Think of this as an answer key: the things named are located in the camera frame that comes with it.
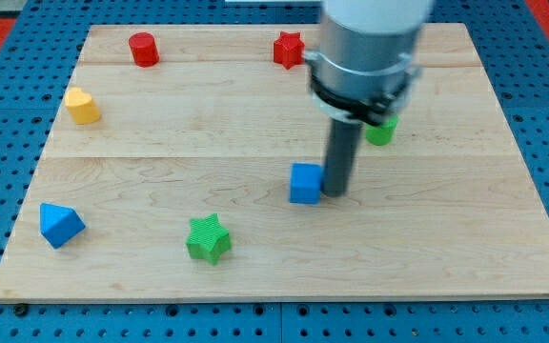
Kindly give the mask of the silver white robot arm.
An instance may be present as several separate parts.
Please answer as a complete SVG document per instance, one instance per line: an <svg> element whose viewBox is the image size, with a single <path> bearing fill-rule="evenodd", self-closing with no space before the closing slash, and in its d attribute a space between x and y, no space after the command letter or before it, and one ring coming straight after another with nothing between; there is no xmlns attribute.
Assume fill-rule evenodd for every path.
<svg viewBox="0 0 549 343"><path fill-rule="evenodd" d="M433 0L324 0L305 50L315 106L333 124L379 126L408 103L417 39Z"/></svg>

